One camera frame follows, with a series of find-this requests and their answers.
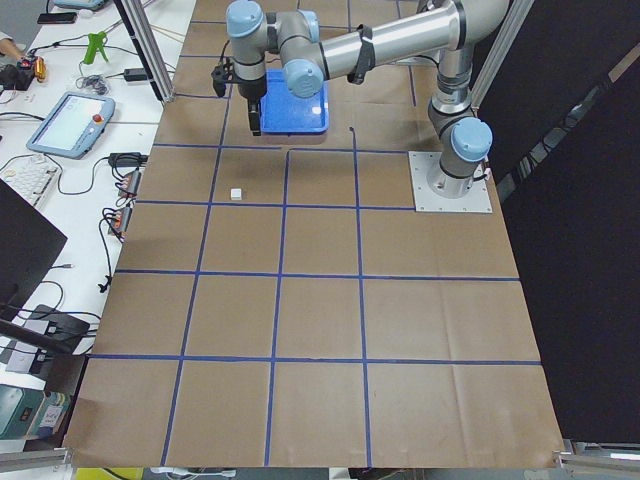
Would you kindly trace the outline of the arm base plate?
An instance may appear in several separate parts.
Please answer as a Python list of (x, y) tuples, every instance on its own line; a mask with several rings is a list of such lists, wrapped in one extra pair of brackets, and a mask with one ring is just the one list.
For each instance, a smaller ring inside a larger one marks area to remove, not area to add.
[(447, 175), (440, 165), (440, 152), (409, 151), (410, 177), (415, 210), (419, 213), (491, 214), (483, 165), (465, 179)]

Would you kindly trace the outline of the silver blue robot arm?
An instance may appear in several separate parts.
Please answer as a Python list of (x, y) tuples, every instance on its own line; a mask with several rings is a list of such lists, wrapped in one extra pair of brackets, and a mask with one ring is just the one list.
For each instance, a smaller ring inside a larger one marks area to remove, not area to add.
[(443, 151), (427, 183), (441, 197), (461, 198), (493, 142), (490, 127), (471, 112), (473, 51), (499, 26), (508, 7), (506, 1), (422, 1), (412, 16), (378, 26), (361, 24), (352, 33), (323, 41), (312, 11), (266, 12), (255, 1), (234, 1), (226, 9), (232, 54), (222, 56), (212, 71), (213, 88), (223, 96), (227, 85), (237, 85), (247, 101), (250, 130), (258, 136), (267, 53), (279, 57), (289, 91), (309, 98), (328, 80), (344, 77), (360, 85), (380, 65), (438, 50), (437, 89), (428, 116)]

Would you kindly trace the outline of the person hand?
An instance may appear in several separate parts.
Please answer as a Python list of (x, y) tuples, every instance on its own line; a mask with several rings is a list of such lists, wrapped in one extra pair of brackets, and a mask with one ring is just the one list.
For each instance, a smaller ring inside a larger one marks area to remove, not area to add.
[(0, 39), (0, 53), (3, 57), (8, 57), (15, 61), (20, 61), (24, 57), (24, 52), (10, 37), (2, 37)]

